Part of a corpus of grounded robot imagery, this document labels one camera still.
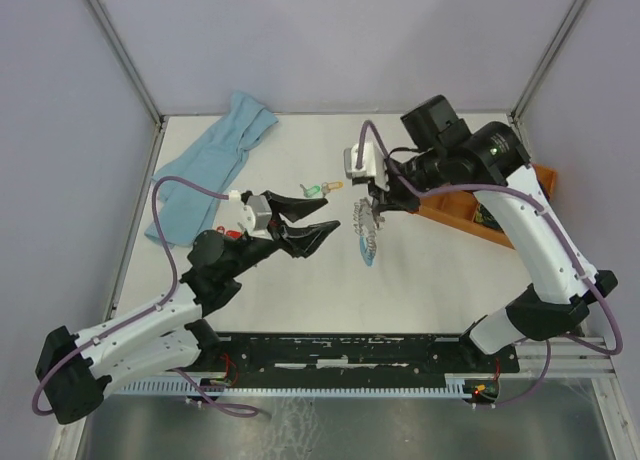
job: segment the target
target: white table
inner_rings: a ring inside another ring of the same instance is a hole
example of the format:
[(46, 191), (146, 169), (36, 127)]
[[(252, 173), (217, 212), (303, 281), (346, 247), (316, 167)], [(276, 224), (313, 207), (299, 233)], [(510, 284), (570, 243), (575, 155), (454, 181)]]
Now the white table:
[[(367, 267), (352, 226), (354, 202), (366, 187), (344, 178), (342, 151), (357, 142), (371, 118), (389, 148), (413, 146), (399, 115), (281, 115), (251, 151), (232, 188), (302, 196), (299, 184), (344, 181), (329, 205), (300, 224), (338, 219), (342, 226), (308, 259), (277, 252), (238, 278), (243, 288), (208, 317), (214, 329), (262, 332), (459, 333), (504, 306), (530, 282), (513, 250), (418, 215), (385, 214), (378, 253)], [(500, 114), (465, 115), (472, 131)], [(172, 117), (158, 167), (180, 155), (217, 117)], [(237, 204), (222, 202), (215, 226), (236, 226)], [(170, 276), (159, 245), (144, 236), (150, 199), (142, 215), (117, 314), (164, 292)], [(176, 247), (178, 272), (190, 265), (188, 248)]]

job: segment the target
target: white wall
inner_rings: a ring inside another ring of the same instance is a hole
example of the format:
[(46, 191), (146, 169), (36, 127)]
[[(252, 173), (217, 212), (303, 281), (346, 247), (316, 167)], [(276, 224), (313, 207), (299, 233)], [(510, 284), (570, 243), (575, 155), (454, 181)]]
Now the white wall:
[(104, 0), (163, 113), (509, 109), (572, 0)]
[(30, 409), (40, 348), (99, 321), (152, 133), (81, 0), (0, 0), (3, 459), (48, 450), (55, 419)]
[[(613, 269), (626, 340), (615, 365), (640, 420), (640, 10), (593, 0), (525, 118), (534, 153), (559, 170), (554, 204), (582, 251)], [(609, 335), (601, 315), (595, 328)]]

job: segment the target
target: wooden tray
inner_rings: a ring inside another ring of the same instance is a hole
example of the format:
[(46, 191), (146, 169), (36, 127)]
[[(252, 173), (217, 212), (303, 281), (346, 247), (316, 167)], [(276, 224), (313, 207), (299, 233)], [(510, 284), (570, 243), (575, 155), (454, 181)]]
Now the wooden tray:
[[(558, 173), (541, 165), (534, 165), (533, 167), (538, 180), (547, 191), (549, 199), (553, 198)], [(511, 242), (503, 232), (485, 227), (474, 221), (479, 206), (480, 204), (476, 197), (472, 194), (456, 192), (422, 199), (418, 214), (476, 237), (513, 248), (513, 245), (511, 245)]]

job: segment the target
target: blue towel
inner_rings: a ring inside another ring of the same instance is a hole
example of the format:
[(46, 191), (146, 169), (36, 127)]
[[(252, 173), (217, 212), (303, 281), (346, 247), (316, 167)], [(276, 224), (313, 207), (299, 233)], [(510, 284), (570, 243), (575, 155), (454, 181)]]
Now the blue towel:
[[(262, 141), (262, 134), (277, 123), (276, 116), (245, 93), (231, 96), (231, 111), (211, 125), (180, 157), (158, 170), (152, 179), (177, 175), (214, 192), (223, 193)], [(188, 246), (211, 228), (220, 200), (178, 182), (166, 182), (158, 191), (164, 207), (158, 214), (167, 242)], [(152, 223), (144, 234), (158, 241)]]

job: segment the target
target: robotic arm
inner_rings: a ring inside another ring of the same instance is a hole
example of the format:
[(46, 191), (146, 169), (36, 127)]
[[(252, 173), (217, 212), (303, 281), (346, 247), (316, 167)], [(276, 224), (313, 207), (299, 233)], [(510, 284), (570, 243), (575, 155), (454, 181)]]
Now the robotic arm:
[[(588, 305), (596, 301), (585, 279), (603, 296), (617, 286), (611, 271), (596, 270), (569, 239), (538, 183), (528, 153), (509, 126), (491, 122), (471, 134), (441, 95), (404, 115), (402, 122), (417, 147), (411, 150), (417, 155), (407, 162), (393, 160), (372, 143), (344, 152), (347, 178), (354, 185), (368, 185), (374, 215), (418, 211), (420, 199), (402, 180), (420, 191), (447, 184), (508, 187), (542, 207), (535, 209), (499, 188), (474, 191), (520, 254), (532, 284), (506, 307), (474, 323), (463, 340), (489, 355), (523, 337), (546, 340), (564, 334), (587, 317)], [(566, 245), (543, 215), (555, 221)], [(584, 273), (576, 271), (572, 255)]]
[[(182, 275), (175, 294), (164, 295), (128, 314), (71, 335), (62, 326), (46, 337), (36, 368), (42, 379), (62, 358), (76, 354), (44, 387), (60, 424), (74, 422), (95, 410), (111, 393), (140, 378), (183, 367), (198, 367), (220, 354), (220, 339), (204, 317), (224, 307), (242, 285), (235, 277), (278, 250), (293, 258), (312, 255), (340, 222), (303, 228), (290, 222), (327, 204), (321, 199), (286, 198), (270, 191), (246, 192), (242, 237), (232, 239), (215, 230), (196, 237), (187, 255), (192, 268)], [(100, 334), (119, 326), (107, 338)]]

